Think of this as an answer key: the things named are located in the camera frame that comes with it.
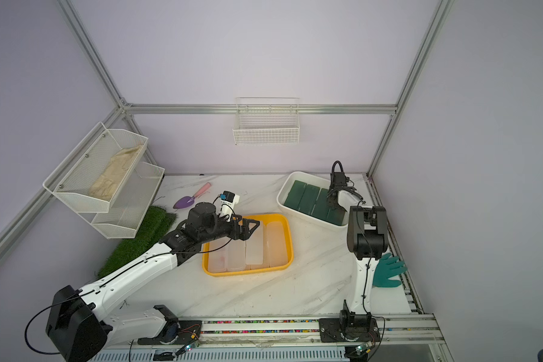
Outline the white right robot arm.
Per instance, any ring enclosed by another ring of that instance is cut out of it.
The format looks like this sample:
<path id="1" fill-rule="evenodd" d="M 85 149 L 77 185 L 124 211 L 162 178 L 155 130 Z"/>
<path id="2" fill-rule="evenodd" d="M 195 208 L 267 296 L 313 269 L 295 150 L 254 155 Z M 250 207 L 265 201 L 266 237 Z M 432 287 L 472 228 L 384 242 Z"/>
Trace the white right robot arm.
<path id="1" fill-rule="evenodd" d="M 337 318 L 321 318 L 321 342 L 351 342 L 371 345 L 381 341 L 376 317 L 371 313 L 370 295 L 376 267 L 389 247 L 386 209 L 367 206 L 364 198 L 335 161 L 330 172 L 327 202 L 348 215 L 346 246 L 353 255 L 353 272 L 348 296 Z"/>

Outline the yellow plastic tray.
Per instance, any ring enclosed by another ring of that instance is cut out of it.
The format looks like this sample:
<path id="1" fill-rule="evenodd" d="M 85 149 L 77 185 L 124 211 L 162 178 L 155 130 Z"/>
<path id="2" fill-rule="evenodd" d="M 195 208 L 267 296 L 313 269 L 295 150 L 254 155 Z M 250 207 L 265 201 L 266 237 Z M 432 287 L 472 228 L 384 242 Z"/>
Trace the yellow plastic tray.
<path id="1" fill-rule="evenodd" d="M 253 253 L 255 246 L 262 247 L 261 264 L 250 264 L 250 258 L 241 258 L 241 242 L 225 245 L 227 238 L 212 241 L 204 247 L 203 271 L 212 277 L 232 277 L 285 270 L 294 260 L 291 230 L 282 214 L 256 214 L 250 219 L 260 222 L 254 235 L 245 242 L 244 255 Z"/>

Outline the clear pencil case pink pen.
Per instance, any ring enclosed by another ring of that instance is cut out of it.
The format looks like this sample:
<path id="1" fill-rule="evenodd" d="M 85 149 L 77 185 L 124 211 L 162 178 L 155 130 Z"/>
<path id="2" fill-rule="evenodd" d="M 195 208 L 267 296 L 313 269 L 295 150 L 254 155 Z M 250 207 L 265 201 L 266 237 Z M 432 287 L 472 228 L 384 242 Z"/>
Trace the clear pencil case pink pen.
<path id="1" fill-rule="evenodd" d="M 226 243 L 229 241 L 228 238 L 220 238 L 216 241 L 211 241 L 209 243 L 209 252 L 208 253 L 208 271 L 212 274 L 219 274 L 227 271 L 226 268 L 226 259 L 227 259 L 227 249 Z"/>

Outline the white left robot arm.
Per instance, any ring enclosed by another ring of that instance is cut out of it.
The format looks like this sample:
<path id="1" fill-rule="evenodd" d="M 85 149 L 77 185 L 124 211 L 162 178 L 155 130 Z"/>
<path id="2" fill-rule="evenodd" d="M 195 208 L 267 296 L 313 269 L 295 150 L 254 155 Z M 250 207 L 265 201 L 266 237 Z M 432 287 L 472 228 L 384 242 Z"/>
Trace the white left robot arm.
<path id="1" fill-rule="evenodd" d="M 226 238 L 247 241 L 260 222 L 235 214 L 224 202 L 218 212 L 211 203 L 199 203 L 175 230 L 137 259 L 79 289 L 60 289 L 48 307 L 45 332 L 66 361 L 88 361 L 109 345 L 136 339 L 158 343 L 175 340 L 178 317 L 165 305 L 122 317 L 119 306 L 156 277 L 202 252 L 204 244 Z"/>

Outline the green pencil case back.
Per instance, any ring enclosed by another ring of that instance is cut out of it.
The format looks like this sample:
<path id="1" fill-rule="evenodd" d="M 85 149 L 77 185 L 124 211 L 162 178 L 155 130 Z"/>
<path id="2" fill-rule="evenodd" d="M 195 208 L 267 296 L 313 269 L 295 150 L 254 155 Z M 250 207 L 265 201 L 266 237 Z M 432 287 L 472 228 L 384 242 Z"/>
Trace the green pencil case back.
<path id="1" fill-rule="evenodd" d="M 304 192 L 306 191 L 306 187 L 306 183 L 295 180 L 289 193 L 287 194 L 286 200 L 284 201 L 284 206 L 292 210 L 298 211 L 300 207 L 300 202 L 303 198 Z"/>

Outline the green pencil case back angled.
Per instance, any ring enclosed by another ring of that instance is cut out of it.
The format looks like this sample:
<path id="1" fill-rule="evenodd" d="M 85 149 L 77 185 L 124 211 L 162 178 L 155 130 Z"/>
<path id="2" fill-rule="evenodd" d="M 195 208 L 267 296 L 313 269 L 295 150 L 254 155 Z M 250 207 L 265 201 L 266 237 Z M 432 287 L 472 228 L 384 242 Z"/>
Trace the green pencil case back angled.
<path id="1" fill-rule="evenodd" d="M 304 192 L 303 198 L 300 202 L 300 207 L 298 209 L 300 213 L 311 215 L 320 190 L 321 188 L 318 186 L 307 184 L 306 191 Z"/>

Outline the white plastic storage box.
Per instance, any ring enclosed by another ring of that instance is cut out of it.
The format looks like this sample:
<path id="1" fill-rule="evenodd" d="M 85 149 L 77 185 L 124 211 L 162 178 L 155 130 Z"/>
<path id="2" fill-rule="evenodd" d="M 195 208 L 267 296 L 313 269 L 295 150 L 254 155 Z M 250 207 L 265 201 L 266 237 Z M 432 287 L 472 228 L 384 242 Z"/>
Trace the white plastic storage box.
<path id="1" fill-rule="evenodd" d="M 343 170 L 332 170 L 328 179 L 304 173 L 289 175 L 276 197 L 279 208 L 308 223 L 334 231 L 348 226 L 348 212 L 364 198 Z"/>

